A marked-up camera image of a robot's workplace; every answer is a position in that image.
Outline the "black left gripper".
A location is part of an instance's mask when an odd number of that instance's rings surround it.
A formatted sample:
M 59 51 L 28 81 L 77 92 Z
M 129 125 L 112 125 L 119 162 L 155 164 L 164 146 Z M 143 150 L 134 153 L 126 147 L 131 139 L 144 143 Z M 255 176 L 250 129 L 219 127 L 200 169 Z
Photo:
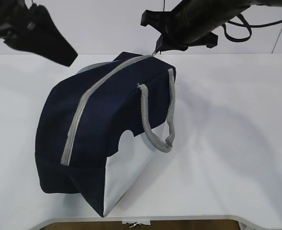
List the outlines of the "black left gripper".
M 71 66 L 78 54 L 55 26 L 43 5 L 0 0 L 0 39 L 8 47 Z

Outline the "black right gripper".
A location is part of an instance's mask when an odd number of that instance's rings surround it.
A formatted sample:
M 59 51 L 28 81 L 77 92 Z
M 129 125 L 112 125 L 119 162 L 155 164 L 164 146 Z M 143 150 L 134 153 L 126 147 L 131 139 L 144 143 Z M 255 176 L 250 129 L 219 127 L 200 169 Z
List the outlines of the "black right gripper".
M 207 11 L 200 4 L 179 4 L 171 11 L 145 10 L 141 16 L 142 26 L 152 26 L 160 32 L 154 54 L 193 46 L 213 48 L 218 35 L 206 27 Z

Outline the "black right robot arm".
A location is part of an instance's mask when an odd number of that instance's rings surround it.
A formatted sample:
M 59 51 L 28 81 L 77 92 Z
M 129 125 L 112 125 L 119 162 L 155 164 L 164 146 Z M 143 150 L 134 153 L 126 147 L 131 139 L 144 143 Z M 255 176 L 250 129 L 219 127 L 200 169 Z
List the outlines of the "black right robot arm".
M 252 5 L 282 7 L 282 0 L 182 0 L 171 11 L 146 10 L 141 26 L 152 26 L 160 32 L 154 54 L 171 50 L 186 51 L 189 47 L 213 48 L 218 35 L 213 30 L 221 26 L 224 36 L 231 42 L 243 43 L 252 35 L 256 25 L 249 24 L 242 12 Z M 226 24 L 244 27 L 249 35 L 234 38 L 227 33 Z

